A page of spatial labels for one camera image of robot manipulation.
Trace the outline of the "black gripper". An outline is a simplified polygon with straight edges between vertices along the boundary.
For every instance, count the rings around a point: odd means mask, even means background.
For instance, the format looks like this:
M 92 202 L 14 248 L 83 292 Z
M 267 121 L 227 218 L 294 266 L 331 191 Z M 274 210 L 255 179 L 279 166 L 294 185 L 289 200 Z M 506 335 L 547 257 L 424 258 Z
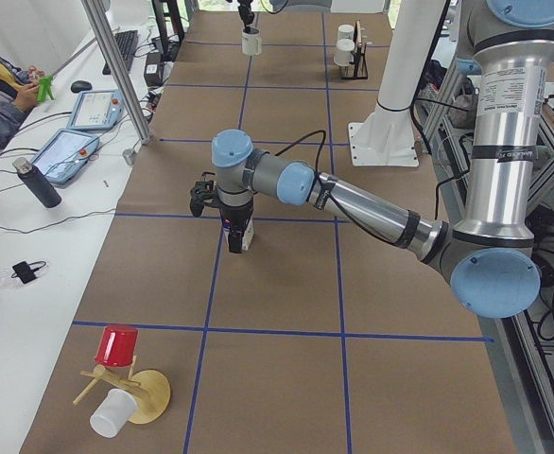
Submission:
M 251 9 L 251 0 L 237 0 L 237 3 L 237 10 L 244 28 L 250 28 L 255 18 L 255 14 Z
M 229 252 L 242 253 L 242 235 L 248 228 L 253 213 L 253 202 L 239 206 L 221 203 L 219 207 L 222 228 L 227 235 Z

